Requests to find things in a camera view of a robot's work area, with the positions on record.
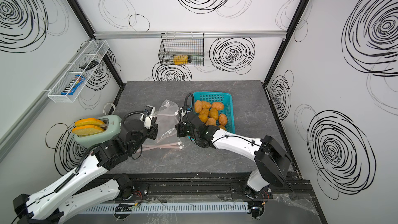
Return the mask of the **teal plastic basket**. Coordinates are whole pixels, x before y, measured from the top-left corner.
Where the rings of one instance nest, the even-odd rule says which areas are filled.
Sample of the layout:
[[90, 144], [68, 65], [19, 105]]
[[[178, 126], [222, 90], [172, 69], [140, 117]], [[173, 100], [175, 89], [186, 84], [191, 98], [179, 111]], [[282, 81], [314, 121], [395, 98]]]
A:
[[229, 93], [197, 91], [193, 93], [195, 124], [216, 125], [235, 133], [232, 96]]

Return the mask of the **clear zipper bag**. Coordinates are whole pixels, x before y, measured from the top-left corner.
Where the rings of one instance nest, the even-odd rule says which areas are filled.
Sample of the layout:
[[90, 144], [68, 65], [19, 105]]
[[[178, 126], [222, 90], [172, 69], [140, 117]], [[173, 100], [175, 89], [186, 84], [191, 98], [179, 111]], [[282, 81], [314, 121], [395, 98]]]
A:
[[159, 125], [155, 140], [147, 139], [143, 144], [143, 151], [154, 149], [182, 150], [183, 143], [177, 137], [175, 125], [178, 123], [179, 107], [176, 103], [165, 100], [155, 113], [156, 123]]

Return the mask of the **potato bagged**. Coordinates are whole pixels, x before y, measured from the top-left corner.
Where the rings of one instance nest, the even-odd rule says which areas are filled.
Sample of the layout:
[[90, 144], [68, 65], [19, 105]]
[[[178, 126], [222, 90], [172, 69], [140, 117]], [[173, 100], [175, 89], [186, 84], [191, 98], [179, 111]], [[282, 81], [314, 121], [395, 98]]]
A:
[[203, 108], [201, 111], [200, 111], [200, 113], [199, 113], [200, 115], [206, 115], [206, 116], [209, 116], [209, 109], [207, 109], [207, 108]]
[[197, 101], [195, 102], [195, 104], [194, 104], [194, 111], [195, 111], [196, 113], [200, 113], [200, 112], [202, 111], [202, 109], [203, 109], [203, 103], [202, 103], [202, 101], [197, 100]]
[[202, 101], [202, 107], [209, 110], [211, 108], [211, 104], [207, 101]]

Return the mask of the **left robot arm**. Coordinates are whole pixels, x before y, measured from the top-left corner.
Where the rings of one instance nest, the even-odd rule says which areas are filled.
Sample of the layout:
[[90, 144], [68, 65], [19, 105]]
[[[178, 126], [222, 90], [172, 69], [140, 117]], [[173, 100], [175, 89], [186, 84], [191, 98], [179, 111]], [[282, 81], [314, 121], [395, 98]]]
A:
[[60, 179], [32, 194], [21, 194], [13, 200], [16, 224], [63, 224], [88, 208], [115, 199], [126, 200], [136, 194], [125, 174], [81, 192], [94, 179], [104, 175], [129, 156], [142, 150], [145, 140], [154, 140], [158, 124], [155, 118], [135, 119], [127, 124], [121, 136], [88, 148], [77, 167]]

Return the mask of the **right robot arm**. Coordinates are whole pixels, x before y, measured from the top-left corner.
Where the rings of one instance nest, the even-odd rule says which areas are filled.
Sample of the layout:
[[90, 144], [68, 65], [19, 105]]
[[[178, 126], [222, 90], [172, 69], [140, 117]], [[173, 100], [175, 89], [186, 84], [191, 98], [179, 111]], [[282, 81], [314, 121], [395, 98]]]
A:
[[253, 161], [257, 169], [252, 171], [246, 185], [259, 192], [272, 185], [282, 187], [291, 166], [291, 157], [271, 136], [262, 139], [233, 134], [215, 125], [206, 125], [193, 112], [178, 114], [177, 136], [188, 137], [199, 147], [223, 149]]

